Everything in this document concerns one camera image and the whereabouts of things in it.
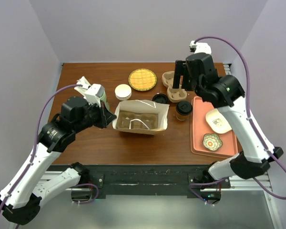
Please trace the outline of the black coffee cup lid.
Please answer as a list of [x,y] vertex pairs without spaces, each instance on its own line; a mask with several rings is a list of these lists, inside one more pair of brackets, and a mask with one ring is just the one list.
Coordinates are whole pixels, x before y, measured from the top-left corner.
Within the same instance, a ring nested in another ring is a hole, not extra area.
[[189,115],[193,110],[193,106],[188,101],[180,101],[176,105],[176,111],[180,115]]

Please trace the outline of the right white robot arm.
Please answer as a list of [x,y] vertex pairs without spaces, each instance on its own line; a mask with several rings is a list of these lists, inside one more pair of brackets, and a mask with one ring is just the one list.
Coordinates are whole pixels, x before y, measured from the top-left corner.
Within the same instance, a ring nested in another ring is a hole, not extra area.
[[175,61],[173,88],[178,87],[194,91],[204,102],[218,109],[243,149],[233,157],[213,162],[199,176],[199,182],[214,187],[229,176],[258,177],[270,168],[272,161],[283,155],[282,148],[270,143],[246,107],[245,92],[238,79],[232,75],[220,77],[210,54],[195,53],[184,61]]

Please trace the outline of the single cardboard cup carrier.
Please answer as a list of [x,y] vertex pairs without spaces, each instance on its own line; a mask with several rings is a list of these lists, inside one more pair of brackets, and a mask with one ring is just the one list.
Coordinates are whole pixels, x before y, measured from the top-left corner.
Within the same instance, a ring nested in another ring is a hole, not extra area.
[[117,123],[117,129],[144,129],[152,130],[158,128],[158,114],[134,113],[120,111]]

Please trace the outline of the brown paper bag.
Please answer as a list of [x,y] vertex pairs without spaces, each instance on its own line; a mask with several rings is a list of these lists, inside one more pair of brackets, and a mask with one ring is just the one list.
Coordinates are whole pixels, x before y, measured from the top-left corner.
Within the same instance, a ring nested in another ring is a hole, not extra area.
[[120,132],[156,135],[168,127],[169,105],[150,100],[125,100],[115,110],[117,118],[112,122]]

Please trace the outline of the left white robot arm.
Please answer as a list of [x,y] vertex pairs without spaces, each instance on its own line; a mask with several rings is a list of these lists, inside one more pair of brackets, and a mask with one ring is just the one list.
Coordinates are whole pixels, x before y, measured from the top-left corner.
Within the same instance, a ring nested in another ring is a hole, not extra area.
[[26,225],[56,195],[70,187],[89,185],[90,172],[79,162],[44,184],[39,180],[76,134],[92,126],[106,128],[117,116],[104,102],[92,104],[74,96],[61,106],[35,139],[32,152],[12,181],[0,191],[0,214],[16,225]]

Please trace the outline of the brown paper coffee cup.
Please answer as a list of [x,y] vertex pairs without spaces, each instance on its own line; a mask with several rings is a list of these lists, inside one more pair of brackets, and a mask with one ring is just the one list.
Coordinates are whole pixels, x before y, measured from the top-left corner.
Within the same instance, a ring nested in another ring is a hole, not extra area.
[[179,121],[185,121],[188,119],[188,117],[190,116],[190,114],[182,114],[182,113],[179,113],[178,111],[176,111],[176,118],[179,120]]

